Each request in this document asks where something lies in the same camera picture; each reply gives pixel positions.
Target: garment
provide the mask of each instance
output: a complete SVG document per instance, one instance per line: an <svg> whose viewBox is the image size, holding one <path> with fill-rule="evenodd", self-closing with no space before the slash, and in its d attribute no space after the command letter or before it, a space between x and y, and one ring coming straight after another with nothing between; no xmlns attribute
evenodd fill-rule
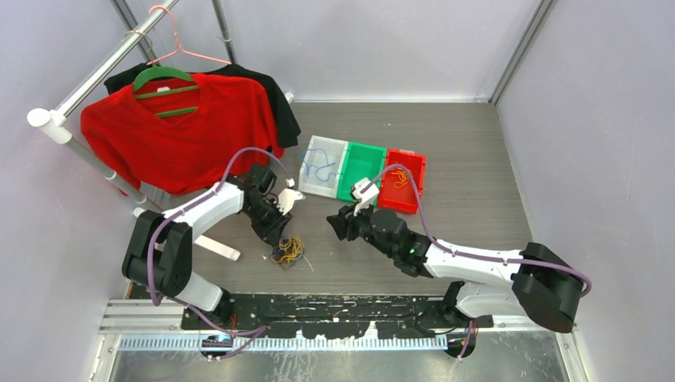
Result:
<svg viewBox="0 0 675 382"><path fill-rule="evenodd" d="M136 99L129 85L82 110L82 134L96 156L136 189L141 181L172 194L210 187L234 153L247 146L271 146L275 156L283 155L260 84L240 77L192 77L197 90ZM136 94L191 84L180 79L152 81ZM192 106L197 110L189 114L154 114ZM265 154L247 152L235 161L232 173L268 161Z"/></svg>
<svg viewBox="0 0 675 382"><path fill-rule="evenodd" d="M127 86L128 84L132 84L136 76L145 69L147 69L147 65L145 63L138 64L133 68L111 76L105 80L103 84L105 85L108 94L117 92L119 89ZM277 143L283 148L298 145L300 126L298 125L298 121L295 120L291 106L289 106L288 102L286 101L286 96L283 94L281 88L279 88L279 85L277 85L272 77L266 74L253 72L252 70L243 68L238 64L230 64L224 68L220 68L212 72L206 72L204 74L249 78L263 85L263 88L265 88L265 92L267 94L267 101L270 104L270 108L276 122L278 135Z"/></svg>

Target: green hanger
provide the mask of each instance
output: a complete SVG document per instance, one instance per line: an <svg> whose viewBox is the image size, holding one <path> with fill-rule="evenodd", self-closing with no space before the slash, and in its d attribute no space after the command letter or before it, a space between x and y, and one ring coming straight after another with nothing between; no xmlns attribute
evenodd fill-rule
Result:
<svg viewBox="0 0 675 382"><path fill-rule="evenodd" d="M136 92L140 88L142 88L143 85L147 84L148 82L155 80L157 78L162 78L162 77L173 77L173 78L180 78L181 80L186 80L190 82L194 82L194 79L192 76L186 72L183 72L180 69L176 68L171 68L169 66L159 66L156 64L153 64L151 67L148 69L140 72L136 76L136 79L134 80L134 86L133 86L133 91ZM146 93L146 94L139 94L135 98L136 99L143 99L143 98L151 98L151 97L159 97L159 96L164 96L168 94L174 94L174 93L179 93L179 92L187 92L188 90L195 90L198 89L199 87L197 85L192 85L192 86L185 86L183 88L175 88L175 89L170 89L166 90L164 92L153 92L153 93ZM186 113L191 113L193 111L196 111L197 107L185 107L182 109L177 109L177 110L171 110L171 111L163 111L161 113L156 113L155 115L157 117L170 117L172 115L180 115L180 114L186 114Z"/></svg>

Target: clothing rack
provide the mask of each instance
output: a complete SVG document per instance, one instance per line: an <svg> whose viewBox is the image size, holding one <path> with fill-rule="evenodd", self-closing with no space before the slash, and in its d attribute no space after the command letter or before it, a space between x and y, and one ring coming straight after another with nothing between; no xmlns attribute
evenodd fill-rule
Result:
<svg viewBox="0 0 675 382"><path fill-rule="evenodd" d="M163 5L171 9L178 0L165 0ZM54 142L68 147L77 156L82 158L91 167L98 170L110 183L115 185L133 199L141 208L160 212L161 209L145 194L138 191L123 178L118 176L117 172L101 162L85 145L72 136L72 133L64 127L67 118L72 114L84 99L98 86L101 81L112 71L122 59L143 39L143 34L148 33L161 20L165 12L163 10L153 11L148 18L135 25L135 18L129 9L126 0L114 0L115 8L128 28L139 31L140 33L129 33L119 43L112 53L103 61L103 63L93 71L93 73L73 92L68 95L55 109L48 111L42 108L36 108L28 113L27 119L31 126L37 127L47 134ZM220 32L223 35L225 48L230 55L230 61L235 62L232 39L229 36L227 24L223 15L223 9L220 0L212 0L213 9L216 13Z"/></svg>

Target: hanger hook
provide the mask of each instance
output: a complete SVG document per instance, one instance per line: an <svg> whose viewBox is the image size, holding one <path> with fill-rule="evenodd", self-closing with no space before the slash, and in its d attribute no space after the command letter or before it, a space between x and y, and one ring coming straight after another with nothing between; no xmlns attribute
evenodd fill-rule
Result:
<svg viewBox="0 0 675 382"><path fill-rule="evenodd" d="M174 14L169 10L169 8L166 8L165 6L152 6L148 10L148 14L151 14L153 10L164 10L164 12L166 12L166 14L169 15L169 17L171 18L171 25L174 27L174 40L176 41L176 47L182 50L183 47L181 45L181 41L178 40L178 25L176 24Z"/></svg>
<svg viewBox="0 0 675 382"><path fill-rule="evenodd" d="M134 29L134 30L128 30L124 36L129 36L132 33L137 33L141 35L141 38L145 37L145 39L148 41L148 49L147 49L147 56L150 56L150 52L152 51L152 39L145 33L141 32L140 30Z"/></svg>

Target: plastic bin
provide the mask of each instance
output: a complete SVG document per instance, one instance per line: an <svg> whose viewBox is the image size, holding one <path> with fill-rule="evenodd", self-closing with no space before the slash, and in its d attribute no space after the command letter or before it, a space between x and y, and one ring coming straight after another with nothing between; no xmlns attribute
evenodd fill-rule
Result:
<svg viewBox="0 0 675 382"><path fill-rule="evenodd" d="M312 135L300 166L298 189L335 198L349 142Z"/></svg>
<svg viewBox="0 0 675 382"><path fill-rule="evenodd" d="M354 183L364 177L372 180L384 168L385 158L387 158L387 149L384 147L350 142L341 171L340 184L337 187L337 198L343 201L353 201L352 186Z"/></svg>
<svg viewBox="0 0 675 382"><path fill-rule="evenodd" d="M384 167L399 163L412 173L412 177L417 184L419 195L424 191L424 168L427 166L427 159L422 154L415 154L411 151L389 149L387 151L387 160ZM406 213L416 213L419 208L415 191L410 183L401 185L396 170L389 170L383 177L380 184L380 195L377 200L377 207L393 209Z"/></svg>

